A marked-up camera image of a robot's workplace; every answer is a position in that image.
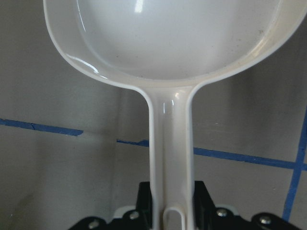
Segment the metal screw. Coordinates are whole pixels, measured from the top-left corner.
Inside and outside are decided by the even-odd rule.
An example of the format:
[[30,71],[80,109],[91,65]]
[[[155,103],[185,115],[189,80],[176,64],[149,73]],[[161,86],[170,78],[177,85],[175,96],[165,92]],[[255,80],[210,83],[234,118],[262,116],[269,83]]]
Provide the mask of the metal screw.
[[260,223],[261,224],[270,224],[272,221],[271,221],[271,218],[268,217],[268,216],[263,216],[263,217],[260,217]]
[[219,208],[219,209],[216,211],[216,214],[217,214],[219,217],[226,217],[226,216],[227,216],[227,210],[224,209],[224,208]]
[[137,219],[139,218],[139,213],[137,211],[134,211],[134,212],[131,212],[130,215],[129,215],[129,218],[130,219]]
[[95,229],[99,226],[99,221],[94,219],[91,223],[88,224],[89,229]]

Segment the plastic scoop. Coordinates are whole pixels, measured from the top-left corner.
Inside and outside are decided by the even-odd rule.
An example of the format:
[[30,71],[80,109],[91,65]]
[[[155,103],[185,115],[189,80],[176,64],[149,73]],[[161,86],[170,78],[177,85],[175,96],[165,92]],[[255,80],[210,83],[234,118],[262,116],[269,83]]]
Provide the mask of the plastic scoop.
[[194,230],[191,100],[280,47],[307,0],[44,0],[48,31],[76,69],[142,94],[150,113],[153,229]]

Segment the ladle handle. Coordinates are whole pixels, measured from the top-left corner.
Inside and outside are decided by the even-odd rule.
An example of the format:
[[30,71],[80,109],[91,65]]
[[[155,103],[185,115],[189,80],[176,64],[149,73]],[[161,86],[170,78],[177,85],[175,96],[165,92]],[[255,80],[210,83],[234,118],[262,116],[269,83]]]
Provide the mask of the ladle handle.
[[153,229],[176,225],[176,229],[194,230],[192,87],[144,91],[149,106]]

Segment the white plastic part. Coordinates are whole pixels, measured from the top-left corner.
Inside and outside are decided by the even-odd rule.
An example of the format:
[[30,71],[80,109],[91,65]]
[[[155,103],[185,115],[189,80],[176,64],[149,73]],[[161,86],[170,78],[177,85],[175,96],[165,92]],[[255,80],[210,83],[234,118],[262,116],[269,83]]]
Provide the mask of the white plastic part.
[[169,210],[181,216],[182,229],[194,229],[192,87],[146,88],[150,124],[150,182],[153,222],[166,222]]
[[167,226],[170,210],[195,229],[192,97],[279,48],[307,0],[44,0],[44,11],[66,61],[146,99],[153,229]]

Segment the blue painter's tape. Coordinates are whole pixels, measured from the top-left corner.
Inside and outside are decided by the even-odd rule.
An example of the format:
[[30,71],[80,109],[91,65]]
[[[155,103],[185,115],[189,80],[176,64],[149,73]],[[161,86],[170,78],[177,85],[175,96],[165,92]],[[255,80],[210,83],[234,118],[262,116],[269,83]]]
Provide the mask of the blue painter's tape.
[[[117,142],[123,143],[123,144],[145,146],[145,147],[149,146],[148,140],[142,140],[140,142],[117,140]],[[268,165],[268,166],[274,166],[274,167],[286,168],[286,169],[293,169],[295,166],[294,162],[289,162],[289,161],[281,161],[281,160],[275,160],[275,159],[270,159],[270,158],[255,157],[255,156],[248,156],[248,155],[237,154],[237,153],[221,152],[221,151],[207,150],[207,149],[200,149],[200,148],[194,148],[194,154],[201,155],[201,156],[207,156],[207,157],[215,157],[219,159],[243,161],[243,162],[248,162],[248,163],[253,163],[253,164],[262,164],[262,165]]]
[[284,204],[283,209],[283,219],[289,221],[291,210],[293,207],[293,203],[295,200],[297,187],[299,183],[299,179],[301,177],[302,170],[306,168],[306,165],[304,164],[305,159],[305,152],[306,152],[306,145],[307,145],[307,110],[305,112],[305,119],[303,122],[301,137],[298,144],[298,151],[297,156],[295,160],[295,166],[293,170],[293,175],[288,191],[288,195]]
[[0,119],[0,125],[26,128],[26,129],[38,130],[38,131],[50,132],[50,133],[59,133],[59,134],[64,134],[64,135],[69,135],[69,136],[79,136],[83,133],[82,130],[78,130],[78,129],[62,128],[62,127],[56,127],[56,126],[46,126],[46,125],[39,125],[35,123],[4,120],[4,119]]
[[132,142],[132,141],[124,141],[124,140],[116,140],[117,143],[123,143],[123,144],[130,144],[130,145],[138,145],[138,146],[144,146],[149,147],[149,141],[148,140],[141,140],[139,142]]

